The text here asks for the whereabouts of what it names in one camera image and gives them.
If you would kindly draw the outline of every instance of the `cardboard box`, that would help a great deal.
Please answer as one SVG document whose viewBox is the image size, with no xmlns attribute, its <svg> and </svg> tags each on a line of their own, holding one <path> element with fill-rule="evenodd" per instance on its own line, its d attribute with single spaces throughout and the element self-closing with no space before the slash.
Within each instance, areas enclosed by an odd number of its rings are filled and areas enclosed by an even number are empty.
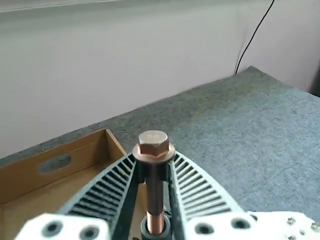
<svg viewBox="0 0 320 240">
<path fill-rule="evenodd" d="M 55 213 L 105 167 L 125 155 L 126 151 L 112 132 L 102 129 L 1 167 L 0 239 L 12 240 L 27 220 L 41 213 Z M 67 164 L 52 171 L 52 161 L 57 158 Z M 141 184 L 132 219 L 131 239 L 140 237 L 140 222 L 145 212 L 146 189 Z"/>
</svg>

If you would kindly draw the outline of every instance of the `screw hole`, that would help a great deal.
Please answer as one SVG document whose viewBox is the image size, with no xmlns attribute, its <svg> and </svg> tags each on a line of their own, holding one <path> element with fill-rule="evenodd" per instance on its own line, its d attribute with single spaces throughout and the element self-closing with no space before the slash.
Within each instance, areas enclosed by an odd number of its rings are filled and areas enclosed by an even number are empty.
<svg viewBox="0 0 320 240">
<path fill-rule="evenodd" d="M 233 219 L 231 221 L 231 225 L 234 229 L 249 229 L 250 228 L 250 224 L 249 222 L 247 222 L 244 219 Z"/>
<path fill-rule="evenodd" d="M 89 226 L 84 228 L 80 232 L 80 239 L 81 240 L 94 240 L 99 235 L 99 229 L 94 226 Z"/>
<path fill-rule="evenodd" d="M 51 221 L 42 229 L 42 235 L 45 237 L 53 237 L 60 233 L 63 227 L 62 222 L 60 221 Z"/>
<path fill-rule="evenodd" d="M 214 228 L 206 223 L 198 223 L 195 226 L 195 232 L 203 235 L 212 234 L 214 232 Z"/>
</svg>

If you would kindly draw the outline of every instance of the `hex bolt head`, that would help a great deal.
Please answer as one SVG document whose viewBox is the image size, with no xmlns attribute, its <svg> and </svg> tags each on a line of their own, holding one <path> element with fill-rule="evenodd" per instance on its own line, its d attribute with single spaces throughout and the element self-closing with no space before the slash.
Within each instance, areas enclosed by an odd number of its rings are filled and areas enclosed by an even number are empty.
<svg viewBox="0 0 320 240">
<path fill-rule="evenodd" d="M 296 222 L 296 220 L 293 217 L 289 217 L 288 220 L 286 221 L 286 223 L 288 225 L 293 225 Z"/>
<path fill-rule="evenodd" d="M 311 229 L 315 231 L 316 233 L 320 233 L 320 223 L 319 222 L 313 222 L 311 224 Z"/>
<path fill-rule="evenodd" d="M 162 156 L 169 151 L 168 135 L 159 130 L 149 130 L 139 135 L 140 154 L 154 158 Z"/>
</svg>

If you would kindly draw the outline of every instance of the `gray carpet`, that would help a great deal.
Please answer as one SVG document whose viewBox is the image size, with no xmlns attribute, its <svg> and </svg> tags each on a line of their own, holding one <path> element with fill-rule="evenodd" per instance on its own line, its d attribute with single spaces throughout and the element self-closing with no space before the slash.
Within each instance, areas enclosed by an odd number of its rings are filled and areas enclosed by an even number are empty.
<svg viewBox="0 0 320 240">
<path fill-rule="evenodd" d="M 298 211 L 320 220 L 320 99 L 249 67 L 0 160 L 23 159 L 102 128 L 130 152 L 159 129 L 248 211 Z"/>
</svg>

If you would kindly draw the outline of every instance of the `white wall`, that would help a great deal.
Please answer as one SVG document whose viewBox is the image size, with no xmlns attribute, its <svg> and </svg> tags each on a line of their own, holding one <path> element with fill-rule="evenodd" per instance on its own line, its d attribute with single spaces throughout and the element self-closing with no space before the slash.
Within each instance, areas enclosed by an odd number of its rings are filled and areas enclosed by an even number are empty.
<svg viewBox="0 0 320 240">
<path fill-rule="evenodd" d="M 0 157 L 232 75 L 271 0 L 209 2 L 1 13 Z M 307 90 L 319 13 L 318 0 L 276 0 L 241 69 Z"/>
</svg>

